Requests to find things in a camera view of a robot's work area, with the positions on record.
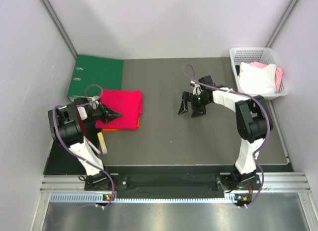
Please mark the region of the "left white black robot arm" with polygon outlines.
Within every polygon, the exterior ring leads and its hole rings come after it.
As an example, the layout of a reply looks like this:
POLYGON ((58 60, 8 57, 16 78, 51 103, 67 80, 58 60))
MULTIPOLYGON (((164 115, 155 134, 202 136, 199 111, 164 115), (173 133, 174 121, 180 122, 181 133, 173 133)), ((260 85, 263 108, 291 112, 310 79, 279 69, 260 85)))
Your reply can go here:
POLYGON ((85 123, 100 120, 109 123, 122 117, 117 112, 101 103, 84 97, 76 98, 66 106, 57 106, 48 111, 51 136, 63 148, 82 164, 86 171, 85 190, 115 191, 113 178, 104 168, 102 160, 94 152, 87 139, 85 123))

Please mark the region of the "green ring binder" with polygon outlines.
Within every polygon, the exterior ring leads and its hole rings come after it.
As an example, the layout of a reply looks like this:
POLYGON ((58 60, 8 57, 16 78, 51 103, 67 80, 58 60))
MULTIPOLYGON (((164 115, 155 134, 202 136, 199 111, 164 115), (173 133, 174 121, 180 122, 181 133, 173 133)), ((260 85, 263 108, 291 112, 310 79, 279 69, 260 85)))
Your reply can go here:
POLYGON ((88 88, 92 84, 103 89, 120 90, 123 66, 124 61, 119 59, 78 55, 67 97, 74 100, 76 97, 98 95, 99 88, 88 88))

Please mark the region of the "magenta t shirt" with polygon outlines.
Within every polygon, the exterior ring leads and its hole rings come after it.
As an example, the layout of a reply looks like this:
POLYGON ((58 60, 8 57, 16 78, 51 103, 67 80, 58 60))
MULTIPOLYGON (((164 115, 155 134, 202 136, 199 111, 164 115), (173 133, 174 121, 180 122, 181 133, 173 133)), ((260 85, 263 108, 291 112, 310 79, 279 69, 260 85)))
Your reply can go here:
POLYGON ((103 123, 97 120, 98 129, 136 130, 143 112, 143 93, 140 90, 104 89, 100 102, 122 114, 115 120, 103 123))

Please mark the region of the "orange t shirt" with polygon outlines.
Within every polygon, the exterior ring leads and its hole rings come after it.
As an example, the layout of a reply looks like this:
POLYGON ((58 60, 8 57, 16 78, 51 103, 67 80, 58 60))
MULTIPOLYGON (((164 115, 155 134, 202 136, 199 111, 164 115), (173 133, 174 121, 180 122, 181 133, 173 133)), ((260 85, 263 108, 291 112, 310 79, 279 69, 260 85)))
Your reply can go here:
MULTIPOLYGON (((137 128, 139 128, 139 127, 140 127, 140 117, 137 120, 137 128)), ((121 130, 123 130, 123 129, 110 129, 110 128, 102 129, 103 132, 117 132, 117 131, 121 131, 121 130)))

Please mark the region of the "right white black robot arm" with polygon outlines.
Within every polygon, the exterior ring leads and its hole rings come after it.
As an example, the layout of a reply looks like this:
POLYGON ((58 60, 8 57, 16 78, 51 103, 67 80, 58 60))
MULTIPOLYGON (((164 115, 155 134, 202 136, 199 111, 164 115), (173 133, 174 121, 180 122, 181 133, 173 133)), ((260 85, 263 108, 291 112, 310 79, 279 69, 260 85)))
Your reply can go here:
POLYGON ((223 85, 216 86, 210 76, 202 77, 198 82, 191 81, 190 85, 192 92, 182 93, 179 115, 191 109, 193 118, 203 116, 206 106, 212 103, 235 113, 237 131, 241 137, 239 155, 233 171, 228 177, 220 179, 219 187, 226 193, 244 189, 256 176, 259 151, 273 129, 264 97, 252 97, 223 85))

